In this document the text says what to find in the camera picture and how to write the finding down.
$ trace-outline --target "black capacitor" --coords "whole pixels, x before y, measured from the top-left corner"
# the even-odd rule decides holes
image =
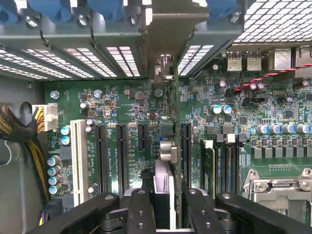
[[[222,89],[226,86],[225,80],[220,80],[218,83],[214,84],[215,89]]]
[[[255,92],[257,91],[258,87],[256,83],[251,83],[250,85],[246,86],[246,88],[244,88],[245,93],[248,92]]]
[[[302,89],[302,88],[305,88],[307,86],[310,85],[310,82],[308,80],[303,80],[301,82],[298,82],[298,83],[295,83],[292,85],[293,89]]]
[[[293,98],[292,97],[280,97],[277,99],[277,104],[290,104],[293,102]]]

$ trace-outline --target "black pcie slot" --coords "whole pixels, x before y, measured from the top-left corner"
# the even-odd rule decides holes
[[[148,142],[148,125],[139,124],[138,125],[138,147],[139,150],[147,151],[147,142]]]
[[[96,126],[96,148],[97,148],[97,185],[98,193],[110,192],[109,165],[107,151],[107,127],[106,125]]]
[[[127,124],[117,124],[117,159],[119,198],[129,189],[128,129]]]
[[[189,188],[192,186],[192,126],[190,123],[181,124],[181,149],[184,178]]]

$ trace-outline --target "white pci slot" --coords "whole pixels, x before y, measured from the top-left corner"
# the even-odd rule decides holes
[[[85,122],[84,119],[70,121],[75,207],[89,200]]]

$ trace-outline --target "power connector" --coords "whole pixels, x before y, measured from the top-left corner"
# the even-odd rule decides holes
[[[58,106],[56,105],[32,105],[33,114],[36,108],[43,107],[45,132],[59,128]]]

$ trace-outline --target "cable bundle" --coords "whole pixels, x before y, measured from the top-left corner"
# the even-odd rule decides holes
[[[0,139],[24,143],[31,156],[41,200],[45,205],[50,201],[50,194],[45,157],[37,139],[38,133],[43,131],[42,128],[44,128],[44,123],[42,124],[43,114],[41,115],[41,113],[42,111],[39,111],[39,109],[36,110],[33,120],[25,126],[7,106],[0,106]]]

